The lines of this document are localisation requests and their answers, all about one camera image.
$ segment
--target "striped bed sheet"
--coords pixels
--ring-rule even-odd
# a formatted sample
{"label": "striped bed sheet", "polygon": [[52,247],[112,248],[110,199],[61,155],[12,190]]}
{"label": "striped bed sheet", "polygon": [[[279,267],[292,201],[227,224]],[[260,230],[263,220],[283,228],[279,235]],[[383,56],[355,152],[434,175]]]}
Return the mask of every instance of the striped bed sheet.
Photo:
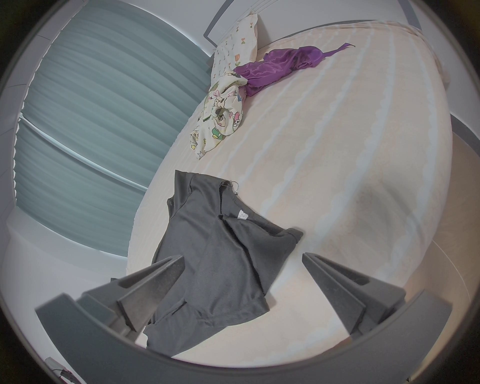
{"label": "striped bed sheet", "polygon": [[239,129],[197,160],[194,112],[160,165],[135,216],[127,272],[151,263],[168,224],[174,171],[239,184],[252,209],[304,237],[267,295],[270,312],[230,326],[178,359],[248,367],[297,361],[348,337],[301,263],[321,254],[403,286],[436,231],[451,167],[445,72],[421,33],[397,23],[315,28],[270,49],[333,50],[244,102]]}

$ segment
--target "fabric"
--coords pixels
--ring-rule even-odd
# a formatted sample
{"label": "fabric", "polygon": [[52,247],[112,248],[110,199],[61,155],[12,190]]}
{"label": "fabric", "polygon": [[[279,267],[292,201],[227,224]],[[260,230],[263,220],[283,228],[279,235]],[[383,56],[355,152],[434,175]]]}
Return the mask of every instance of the fabric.
{"label": "fabric", "polygon": [[265,53],[262,61],[243,64],[236,67],[235,72],[248,80],[244,88],[247,96],[253,96],[267,85],[288,76],[293,71],[316,67],[326,57],[349,46],[351,44],[345,43],[340,48],[325,53],[317,47],[273,49]]}
{"label": "fabric", "polygon": [[239,90],[239,86],[246,83],[246,79],[228,71],[208,91],[197,126],[190,134],[190,147],[199,159],[238,129],[245,98],[245,90]]}
{"label": "fabric", "polygon": [[264,296],[302,232],[265,220],[208,175],[176,171],[167,206],[153,262],[181,254],[185,271],[144,333],[148,348],[173,356],[268,312]]}
{"label": "fabric", "polygon": [[257,57],[257,14],[241,19],[235,27],[218,43],[215,50],[211,85],[227,71],[239,65],[255,61]]}
{"label": "fabric", "polygon": [[121,1],[89,1],[45,54],[22,113],[140,187],[70,158],[21,122],[18,206],[71,240],[126,256],[144,191],[209,87],[207,60],[155,16]]}
{"label": "fabric", "polygon": [[158,168],[135,215],[127,273],[151,263],[168,225],[173,170],[234,180],[253,211],[304,233],[266,297],[270,311],[177,359],[248,367],[315,356],[348,335],[301,263],[313,252],[403,286],[442,215],[452,130],[442,73],[424,37],[396,23],[315,28],[277,48],[355,45],[243,103],[241,129],[200,161],[189,148],[203,105]]}

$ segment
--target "cartoon print shirt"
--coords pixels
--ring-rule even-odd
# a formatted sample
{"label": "cartoon print shirt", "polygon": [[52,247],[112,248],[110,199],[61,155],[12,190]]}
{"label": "cartoon print shirt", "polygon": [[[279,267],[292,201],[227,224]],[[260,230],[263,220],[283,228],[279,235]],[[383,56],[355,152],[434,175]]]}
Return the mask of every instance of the cartoon print shirt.
{"label": "cartoon print shirt", "polygon": [[268,312],[265,294],[303,233],[255,213],[230,181],[210,175],[176,170],[167,206],[152,263],[183,255],[185,270],[144,334],[148,349],[174,356]]}
{"label": "cartoon print shirt", "polygon": [[198,159],[239,127],[243,115],[242,100],[245,98],[243,87],[239,87],[246,83],[245,78],[228,71],[208,91],[197,126],[190,134],[190,147]]}

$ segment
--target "wooden floor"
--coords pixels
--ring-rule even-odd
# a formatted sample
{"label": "wooden floor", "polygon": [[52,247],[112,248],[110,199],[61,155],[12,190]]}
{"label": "wooden floor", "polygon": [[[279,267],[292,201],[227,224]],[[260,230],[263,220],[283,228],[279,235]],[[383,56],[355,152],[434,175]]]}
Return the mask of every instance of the wooden floor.
{"label": "wooden floor", "polygon": [[406,299],[422,289],[453,304],[452,314],[412,376],[442,350],[462,320],[480,283],[480,157],[458,136],[453,138],[452,173],[440,225],[422,263],[411,276]]}

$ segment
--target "curtain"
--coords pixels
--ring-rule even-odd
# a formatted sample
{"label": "curtain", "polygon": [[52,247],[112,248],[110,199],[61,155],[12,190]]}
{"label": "curtain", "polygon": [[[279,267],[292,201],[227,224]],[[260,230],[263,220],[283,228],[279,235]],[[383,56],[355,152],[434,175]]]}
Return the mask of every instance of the curtain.
{"label": "curtain", "polygon": [[69,239],[126,256],[144,191],[210,85],[207,60],[139,8],[88,2],[28,89],[17,205]]}

